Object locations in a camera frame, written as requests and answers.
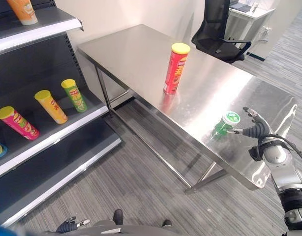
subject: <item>person's shoe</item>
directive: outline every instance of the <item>person's shoe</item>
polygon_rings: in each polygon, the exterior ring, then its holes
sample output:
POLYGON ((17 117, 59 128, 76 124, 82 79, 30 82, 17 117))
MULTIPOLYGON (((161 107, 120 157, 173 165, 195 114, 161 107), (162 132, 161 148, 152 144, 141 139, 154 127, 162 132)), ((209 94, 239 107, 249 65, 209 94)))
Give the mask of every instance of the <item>person's shoe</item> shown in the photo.
POLYGON ((114 212, 113 220, 115 224, 122 225, 123 224, 123 213, 121 209, 117 209, 114 212))
POLYGON ((166 225, 172 226, 173 224, 172 224, 172 222, 170 220, 166 219, 166 220, 163 221, 162 227, 166 226, 166 225))

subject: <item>pink pringles can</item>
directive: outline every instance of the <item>pink pringles can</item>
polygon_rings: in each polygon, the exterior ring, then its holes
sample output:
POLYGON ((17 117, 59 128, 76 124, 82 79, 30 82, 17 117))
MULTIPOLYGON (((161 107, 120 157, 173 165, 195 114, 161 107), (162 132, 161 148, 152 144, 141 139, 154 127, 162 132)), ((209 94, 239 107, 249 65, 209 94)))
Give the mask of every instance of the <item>pink pringles can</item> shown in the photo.
POLYGON ((1 108, 0 119, 28 140, 34 140, 39 136, 39 131, 13 107, 1 108))

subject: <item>chair armrest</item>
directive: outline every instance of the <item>chair armrest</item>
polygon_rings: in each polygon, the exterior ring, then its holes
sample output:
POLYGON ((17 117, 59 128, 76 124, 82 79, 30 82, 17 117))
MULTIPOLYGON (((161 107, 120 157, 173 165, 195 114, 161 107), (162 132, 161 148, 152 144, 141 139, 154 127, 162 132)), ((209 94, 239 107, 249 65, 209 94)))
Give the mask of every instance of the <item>chair armrest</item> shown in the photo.
POLYGON ((251 45, 251 41, 246 41, 246 40, 226 40, 223 38, 219 38, 220 40, 222 40, 225 43, 246 43, 246 44, 250 44, 251 45))

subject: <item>stainless steel table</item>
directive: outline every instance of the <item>stainless steel table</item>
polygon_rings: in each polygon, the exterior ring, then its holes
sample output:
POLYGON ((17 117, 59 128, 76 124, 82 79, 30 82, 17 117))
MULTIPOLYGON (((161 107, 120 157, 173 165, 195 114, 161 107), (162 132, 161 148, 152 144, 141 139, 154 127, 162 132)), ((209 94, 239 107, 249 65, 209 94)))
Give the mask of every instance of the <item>stainless steel table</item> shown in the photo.
POLYGON ((257 145, 257 140, 234 134, 217 140, 211 133, 228 110, 241 116, 238 127, 252 126, 242 110, 247 106, 258 111, 276 133, 285 137, 295 115, 296 99, 194 48, 187 58, 177 94, 165 95, 164 81, 171 45, 175 42, 147 26, 138 25, 81 44, 79 51, 96 67, 108 108, 127 125, 110 106, 102 71, 213 160, 202 178, 192 185, 134 130, 188 187, 186 193, 227 175, 251 190, 264 187, 270 170, 264 161, 255 162, 248 154, 248 150, 257 145), (209 176, 216 163, 223 169, 209 176))

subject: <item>green container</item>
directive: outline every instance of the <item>green container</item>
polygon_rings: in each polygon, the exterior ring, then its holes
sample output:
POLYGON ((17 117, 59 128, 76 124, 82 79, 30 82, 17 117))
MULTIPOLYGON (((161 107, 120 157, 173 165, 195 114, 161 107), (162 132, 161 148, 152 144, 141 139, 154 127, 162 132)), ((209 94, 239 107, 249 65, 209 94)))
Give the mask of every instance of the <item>green container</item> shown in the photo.
POLYGON ((226 131, 232 129, 240 122, 240 116, 231 111, 227 111, 223 116, 220 122, 214 127, 214 134, 217 136, 226 135, 226 131))
POLYGON ((85 112, 88 107, 86 102, 84 101, 76 82, 72 79, 67 79, 62 81, 61 86, 66 91, 67 95, 70 97, 73 106, 76 108, 78 112, 85 112))

